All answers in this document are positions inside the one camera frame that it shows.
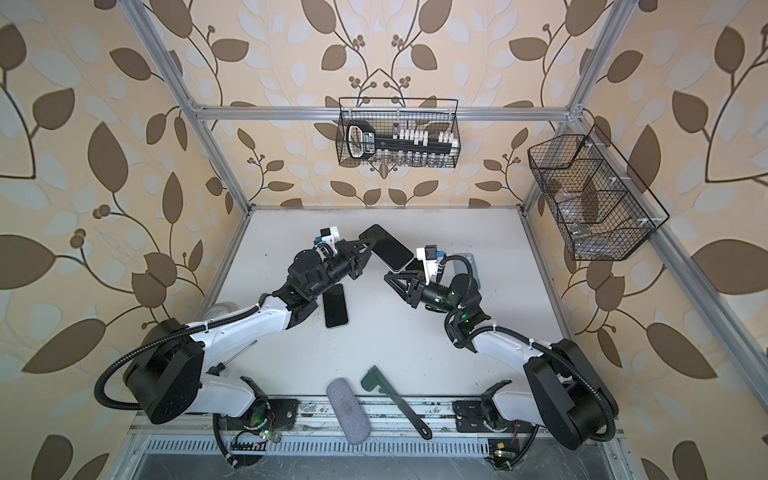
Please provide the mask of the light blue phone case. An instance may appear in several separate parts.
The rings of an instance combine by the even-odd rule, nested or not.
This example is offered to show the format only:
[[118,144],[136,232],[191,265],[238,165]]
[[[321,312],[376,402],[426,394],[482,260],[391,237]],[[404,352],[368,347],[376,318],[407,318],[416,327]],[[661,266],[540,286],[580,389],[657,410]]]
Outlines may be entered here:
[[464,258],[464,261],[456,261],[454,266],[454,273],[459,274],[472,274],[472,277],[477,280],[477,265],[472,253],[459,253],[459,256]]

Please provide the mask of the black smartphone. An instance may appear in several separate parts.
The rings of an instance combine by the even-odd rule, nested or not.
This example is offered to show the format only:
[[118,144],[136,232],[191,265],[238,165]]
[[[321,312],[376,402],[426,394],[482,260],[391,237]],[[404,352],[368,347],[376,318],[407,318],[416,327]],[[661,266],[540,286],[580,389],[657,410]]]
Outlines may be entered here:
[[415,258],[415,254],[379,224],[374,224],[359,234],[360,240],[373,241],[373,254],[390,272],[403,271]]
[[423,262],[417,258],[414,258],[405,268],[404,272],[411,272],[416,274],[424,274]]
[[322,295],[324,321],[328,329],[346,326],[349,316],[346,305],[346,297],[342,284],[336,284]]

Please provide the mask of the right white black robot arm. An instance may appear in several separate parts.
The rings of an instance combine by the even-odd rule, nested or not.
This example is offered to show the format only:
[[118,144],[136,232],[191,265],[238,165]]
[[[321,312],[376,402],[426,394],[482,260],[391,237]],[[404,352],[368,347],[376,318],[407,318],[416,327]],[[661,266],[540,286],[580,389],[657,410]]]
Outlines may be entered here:
[[449,285],[416,271],[390,272],[384,280],[412,308],[443,314],[453,347],[493,358],[525,376],[525,390],[502,380],[482,394],[480,421],[486,429],[504,431],[524,422],[546,428],[571,450],[588,440],[615,437],[618,404],[580,347],[567,338],[537,341],[493,322],[481,307],[472,270],[454,275]]

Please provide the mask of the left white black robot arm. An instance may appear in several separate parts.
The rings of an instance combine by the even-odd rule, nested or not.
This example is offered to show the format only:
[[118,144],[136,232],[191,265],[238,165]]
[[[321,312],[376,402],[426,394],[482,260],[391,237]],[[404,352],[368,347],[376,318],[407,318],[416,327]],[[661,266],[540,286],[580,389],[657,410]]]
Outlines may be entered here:
[[372,239],[317,244],[299,252],[286,282],[255,305],[189,324],[174,318],[157,324],[138,348],[100,375],[96,401],[113,410],[141,411],[154,424],[183,414],[245,415],[263,393],[246,376],[222,375],[223,357],[300,325],[329,289],[362,275],[374,245]]

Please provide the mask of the grey felt glasses case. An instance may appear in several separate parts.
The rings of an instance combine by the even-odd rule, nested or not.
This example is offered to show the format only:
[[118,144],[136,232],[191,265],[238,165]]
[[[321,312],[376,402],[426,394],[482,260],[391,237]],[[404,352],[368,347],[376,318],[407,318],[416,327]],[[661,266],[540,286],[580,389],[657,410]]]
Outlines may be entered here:
[[326,389],[326,395],[348,443],[364,443],[369,438],[372,427],[349,382],[345,378],[333,380]]

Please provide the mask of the green pipe wrench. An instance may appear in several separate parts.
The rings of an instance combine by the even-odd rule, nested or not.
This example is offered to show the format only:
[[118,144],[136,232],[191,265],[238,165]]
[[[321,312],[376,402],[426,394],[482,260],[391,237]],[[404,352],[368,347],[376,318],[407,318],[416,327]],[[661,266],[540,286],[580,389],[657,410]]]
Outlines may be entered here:
[[379,389],[379,392],[388,397],[400,412],[411,423],[414,429],[419,433],[422,439],[431,440],[433,433],[431,428],[422,420],[422,418],[411,408],[411,406],[403,399],[403,397],[395,390],[389,380],[379,370],[377,366],[372,366],[361,379],[361,387],[367,391],[372,392],[375,388]]

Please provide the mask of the black socket tool set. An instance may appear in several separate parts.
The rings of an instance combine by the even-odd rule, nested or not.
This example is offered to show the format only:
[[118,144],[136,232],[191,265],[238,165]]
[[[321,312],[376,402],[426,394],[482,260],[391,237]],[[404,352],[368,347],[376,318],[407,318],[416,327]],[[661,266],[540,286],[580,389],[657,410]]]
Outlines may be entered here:
[[459,138],[451,131],[430,133],[428,130],[401,128],[392,123],[377,130],[365,120],[352,120],[343,129],[343,145],[354,159],[395,158],[426,159],[457,157],[461,151]]

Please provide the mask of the white tape roll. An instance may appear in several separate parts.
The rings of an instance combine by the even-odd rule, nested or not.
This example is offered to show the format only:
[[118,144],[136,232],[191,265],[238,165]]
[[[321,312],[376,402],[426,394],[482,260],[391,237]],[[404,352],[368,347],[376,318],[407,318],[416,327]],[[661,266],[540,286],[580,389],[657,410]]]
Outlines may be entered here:
[[203,320],[210,321],[220,317],[226,317],[234,313],[236,310],[237,306],[231,302],[215,303],[205,311]]

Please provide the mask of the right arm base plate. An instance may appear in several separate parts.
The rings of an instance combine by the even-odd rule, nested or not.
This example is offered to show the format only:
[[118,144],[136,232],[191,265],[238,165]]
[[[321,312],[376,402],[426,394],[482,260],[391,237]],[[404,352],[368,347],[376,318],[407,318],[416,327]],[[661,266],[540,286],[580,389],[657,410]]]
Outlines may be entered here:
[[486,462],[497,471],[512,471],[531,449],[539,427],[520,420],[505,420],[491,400],[459,400],[452,404],[456,429],[463,434],[502,434],[489,441]]

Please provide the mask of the black handled screwdriver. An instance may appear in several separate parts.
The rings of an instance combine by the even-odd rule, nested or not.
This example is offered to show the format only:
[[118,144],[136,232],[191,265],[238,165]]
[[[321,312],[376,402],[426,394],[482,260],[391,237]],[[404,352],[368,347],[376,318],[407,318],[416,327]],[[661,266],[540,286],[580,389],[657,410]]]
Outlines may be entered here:
[[230,363],[232,363],[235,359],[237,359],[239,356],[241,356],[244,352],[246,352],[248,349],[250,349],[252,346],[254,346],[257,343],[257,340],[252,341],[251,343],[243,346],[240,350],[238,350],[236,353],[231,355],[228,359],[218,362],[217,364],[211,366],[207,370],[207,374],[219,376],[228,366]]

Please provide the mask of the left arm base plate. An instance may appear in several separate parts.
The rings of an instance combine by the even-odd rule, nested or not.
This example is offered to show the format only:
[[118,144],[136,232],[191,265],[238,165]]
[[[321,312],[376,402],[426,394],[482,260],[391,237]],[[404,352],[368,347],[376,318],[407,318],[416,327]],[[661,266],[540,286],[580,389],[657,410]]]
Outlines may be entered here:
[[258,463],[281,441],[282,431],[295,425],[299,405],[298,399],[273,398],[258,400],[241,417],[214,414],[214,440],[227,464],[241,469]]

